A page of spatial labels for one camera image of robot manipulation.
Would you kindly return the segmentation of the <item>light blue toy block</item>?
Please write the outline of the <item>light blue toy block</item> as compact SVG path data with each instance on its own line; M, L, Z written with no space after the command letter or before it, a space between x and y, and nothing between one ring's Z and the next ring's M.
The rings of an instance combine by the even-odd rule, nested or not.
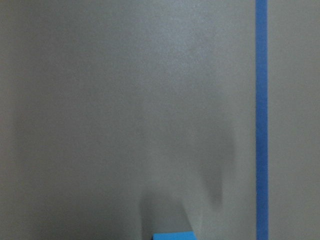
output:
M155 233L152 240L197 240L193 231Z

